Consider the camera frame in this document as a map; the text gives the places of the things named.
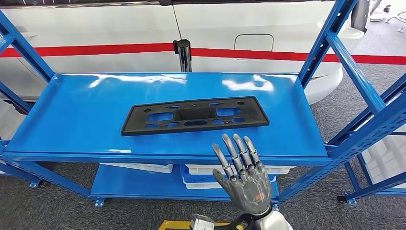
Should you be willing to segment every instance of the floor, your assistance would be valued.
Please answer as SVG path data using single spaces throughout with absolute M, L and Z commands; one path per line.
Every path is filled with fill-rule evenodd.
M 406 55 L 406 33 L 400 24 L 373 23 L 356 53 Z M 406 72 L 406 65 L 361 65 L 362 70 L 383 92 Z M 328 140 L 363 108 L 365 103 L 345 76 L 326 99 L 312 105 L 323 139 Z M 359 166 L 353 164 L 358 175 Z M 96 164 L 60 163 L 57 173 L 89 187 Z M 278 177 L 285 188 L 308 168 L 298 167 Z M 343 168 L 281 206 L 280 211 L 294 229 L 405 229 L 406 197 L 370 196 L 357 205 L 339 204 L 336 196 L 351 191 Z M 0 177 L 0 230 L 156 230 L 163 220 L 190 220 L 192 213 L 230 221 L 240 214 L 229 203 L 170 200 L 107 200 L 102 208 L 56 186 L 30 189 L 27 183 Z

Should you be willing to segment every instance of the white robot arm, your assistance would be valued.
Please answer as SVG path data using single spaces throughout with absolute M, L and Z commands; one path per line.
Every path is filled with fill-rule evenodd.
M 234 174 L 219 146 L 214 144 L 213 150 L 228 179 L 224 178 L 218 170 L 213 170 L 213 176 L 230 195 L 232 204 L 242 210 L 244 214 L 229 225 L 219 227 L 214 226 L 211 218 L 194 214 L 190 229 L 236 230 L 238 225 L 245 222 L 245 230 L 293 230 L 280 212 L 272 210 L 268 172 L 265 165 L 259 160 L 252 141 L 248 137 L 244 137 L 243 141 L 237 134 L 233 135 L 233 139 L 239 153 L 234 148 L 231 139 L 223 134 L 223 141 L 237 174 Z

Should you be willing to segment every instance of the white plastic bin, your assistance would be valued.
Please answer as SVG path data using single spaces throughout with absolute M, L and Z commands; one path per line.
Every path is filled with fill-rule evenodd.
M 185 179 L 182 177 L 183 183 L 186 185 L 187 189 L 212 189 L 212 188 L 221 188 L 220 184 L 217 182 L 212 183 L 186 183 Z M 270 182 L 275 182 L 276 176 L 270 178 Z
M 159 164 L 122 164 L 122 163 L 100 163 L 107 164 L 111 166 L 124 167 L 130 169 L 139 169 L 145 171 L 152 171 L 158 173 L 171 173 L 173 164 L 159 165 Z
M 191 175 L 211 175 L 213 173 L 213 169 L 217 169 L 222 174 L 224 170 L 221 165 L 211 165 L 211 164 L 186 164 L 186 167 L 189 168 L 189 174 Z M 268 170 L 268 174 L 287 174 L 291 168 L 295 166 L 266 166 Z
M 406 125 L 396 132 L 406 132 Z M 406 172 L 406 137 L 387 136 L 362 152 L 372 183 Z M 405 188 L 406 183 L 395 188 Z

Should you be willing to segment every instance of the shelf foot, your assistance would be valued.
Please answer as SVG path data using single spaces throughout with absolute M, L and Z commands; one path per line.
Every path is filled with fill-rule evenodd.
M 38 183 L 38 187 L 39 187 L 39 188 L 45 188 L 45 187 L 49 186 L 50 184 L 51 184 L 51 183 L 49 183 L 48 181 L 41 180 L 41 181 Z
M 278 204 L 272 204 L 272 210 L 279 211 L 279 205 Z
M 104 198 L 97 198 L 96 203 L 94 204 L 95 207 L 103 207 L 104 206 Z
M 31 182 L 31 183 L 30 183 L 30 188 L 37 188 L 38 185 L 39 185 L 39 183 Z
M 345 197 L 345 195 L 339 195 L 339 196 L 337 196 L 337 201 L 338 202 L 340 202 L 340 203 L 342 203 L 342 204 L 344 204 L 344 203 L 347 203 L 347 204 L 349 204 L 349 205 L 355 205 L 355 204 L 357 204 L 357 201 L 355 200 L 355 199 L 347 199 L 346 197 Z

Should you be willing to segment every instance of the blue shelving unit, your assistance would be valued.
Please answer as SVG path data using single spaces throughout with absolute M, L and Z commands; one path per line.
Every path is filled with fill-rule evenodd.
M 273 203 L 284 202 L 336 168 L 348 166 L 349 160 L 406 121 L 406 93 L 385 105 L 385 99 L 369 84 L 337 37 L 355 4 L 356 0 L 336 1 L 307 61 L 296 74 L 58 74 L 0 12 L 3 35 L 0 48 L 13 45 L 49 82 L 33 108 L 0 84 L 1 92 L 28 113 L 12 140 L 4 145 L 0 157 L 14 167 L 93 200 L 96 206 L 102 206 L 105 198 L 129 197 L 224 201 L 228 197 L 221 189 L 186 189 L 176 165 L 170 174 L 100 165 L 92 188 L 86 189 L 35 161 L 216 164 L 218 160 L 210 150 L 211 144 L 219 142 L 224 132 L 238 133 L 254 141 L 265 164 L 313 166 L 280 194 L 276 183 L 272 183 Z M 330 47 L 368 108 L 326 144 L 312 117 L 304 88 Z M 397 92 L 390 91 L 391 96 Z M 269 126 L 130 137 L 120 134 L 135 104 L 242 96 L 257 98 L 270 119 Z M 361 128 L 352 129 L 372 114 L 374 117 Z M 387 188 L 404 181 L 403 173 L 385 181 L 383 186 L 371 185 L 347 198 L 389 192 Z
M 1 153 L 4 151 L 4 146 L 8 144 L 8 141 L 4 141 L 4 140 L 0 140 L 1 141 L 1 145 L 0 145 L 0 155 Z M 9 165 L 8 163 L 1 163 L 0 162 L 0 171 L 5 172 L 5 173 L 1 173 L 0 176 L 14 176 L 17 178 L 20 178 L 24 181 L 28 181 L 30 183 L 30 187 L 31 188 L 36 188 L 39 183 L 40 183 L 40 179 L 38 179 L 37 177 L 28 174 L 26 172 L 23 172 L 11 165 Z

